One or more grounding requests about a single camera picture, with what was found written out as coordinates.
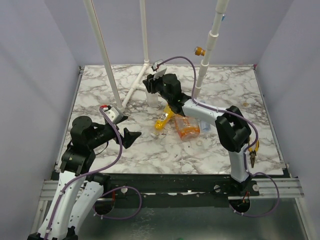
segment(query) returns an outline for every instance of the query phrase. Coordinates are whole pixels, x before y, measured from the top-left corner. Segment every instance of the white marble surface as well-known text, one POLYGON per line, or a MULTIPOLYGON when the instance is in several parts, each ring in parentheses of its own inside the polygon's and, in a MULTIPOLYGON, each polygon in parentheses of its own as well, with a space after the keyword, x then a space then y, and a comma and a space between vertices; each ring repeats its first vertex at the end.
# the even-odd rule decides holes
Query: white marble surface
MULTIPOLYGON (((141 67, 140 65, 113 66, 121 99, 124 99, 130 84, 135 80, 141 67)), ((183 91, 186 94, 191 93, 193 86, 191 67, 169 65, 167 73, 175 73, 181 81, 183 91)), ((142 132, 142 135, 132 147, 124 149, 119 162, 105 170, 105 173, 230 173, 228 152, 220 144, 217 131, 213 126, 211 126, 210 133, 202 133, 198 138, 182 142, 172 119, 165 126, 159 138, 153 139, 150 133, 154 131, 154 124, 166 103, 159 97, 159 107, 150 108, 145 99, 146 95, 143 91, 135 91, 124 112, 129 116, 129 119, 118 125, 121 133, 123 133, 123 128, 127 127, 130 131, 142 132), (200 146, 197 145, 199 140, 202 141, 200 146)), ((204 99, 206 103, 218 107, 230 107, 231 105, 239 107, 244 117, 250 119, 259 132, 260 148, 256 164, 251 172, 283 174, 281 161, 252 67, 209 67, 199 99, 204 99)), ((99 106, 114 103, 104 67, 86 66, 62 152, 65 151, 66 145, 70 141, 69 130, 76 117, 87 115, 94 122, 103 123, 104 119, 99 113, 99 106)), ((119 146, 111 141, 109 147, 96 157, 91 170, 110 164, 116 158, 118 151, 119 146)))

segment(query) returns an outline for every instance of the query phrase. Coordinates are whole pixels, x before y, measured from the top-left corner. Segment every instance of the orange knob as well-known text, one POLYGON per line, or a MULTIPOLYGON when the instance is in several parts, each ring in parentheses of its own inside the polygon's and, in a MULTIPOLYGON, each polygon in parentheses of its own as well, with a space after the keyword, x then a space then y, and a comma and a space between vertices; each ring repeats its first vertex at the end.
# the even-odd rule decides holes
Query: orange knob
POLYGON ((197 46, 195 49, 194 49, 194 54, 197 55, 197 56, 204 56, 206 53, 206 50, 203 50, 202 47, 199 47, 197 46))

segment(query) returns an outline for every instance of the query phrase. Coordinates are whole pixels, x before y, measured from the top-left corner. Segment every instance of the yellow pliers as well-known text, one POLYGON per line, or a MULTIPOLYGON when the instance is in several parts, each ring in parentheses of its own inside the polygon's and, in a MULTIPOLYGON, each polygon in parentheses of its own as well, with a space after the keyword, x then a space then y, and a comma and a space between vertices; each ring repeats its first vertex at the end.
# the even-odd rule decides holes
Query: yellow pliers
POLYGON ((258 152, 258 149, 259 149, 259 140, 256 142, 255 144, 255 149, 252 150, 252 147, 249 147, 249 154, 250 154, 250 162, 251 162, 251 167, 254 168, 255 166, 255 162, 256 162, 256 156, 257 156, 257 152, 258 152))

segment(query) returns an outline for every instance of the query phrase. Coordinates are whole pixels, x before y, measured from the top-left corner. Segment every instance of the yellow mustard bottle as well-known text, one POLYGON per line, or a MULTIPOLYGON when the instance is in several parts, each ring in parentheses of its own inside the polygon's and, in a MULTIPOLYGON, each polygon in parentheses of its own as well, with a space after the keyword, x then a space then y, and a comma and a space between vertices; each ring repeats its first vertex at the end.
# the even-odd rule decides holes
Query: yellow mustard bottle
POLYGON ((169 119, 171 119, 174 115, 175 113, 171 111, 169 105, 166 105, 158 120, 155 122, 154 127, 158 130, 163 129, 169 121, 169 119))

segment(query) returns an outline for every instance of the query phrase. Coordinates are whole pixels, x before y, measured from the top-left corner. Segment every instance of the white wall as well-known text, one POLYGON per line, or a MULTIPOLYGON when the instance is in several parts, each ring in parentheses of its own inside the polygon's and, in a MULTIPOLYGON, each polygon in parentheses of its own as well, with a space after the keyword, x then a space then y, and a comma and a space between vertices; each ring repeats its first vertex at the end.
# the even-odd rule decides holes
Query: white wall
POLYGON ((295 0, 257 67, 284 160, 320 236, 320 1, 295 0))
POLYGON ((0 7, 0 238, 26 240, 79 68, 43 0, 0 7))
MULTIPOLYGON (((256 64, 293 0, 230 0, 212 64, 256 64)), ((143 63, 138 0, 94 0, 112 64, 143 63)), ((149 58, 183 55, 199 64, 217 0, 146 0, 149 58)), ((82 0, 45 0, 79 65, 102 64, 82 0)), ((184 60, 176 63, 187 64, 184 60)))

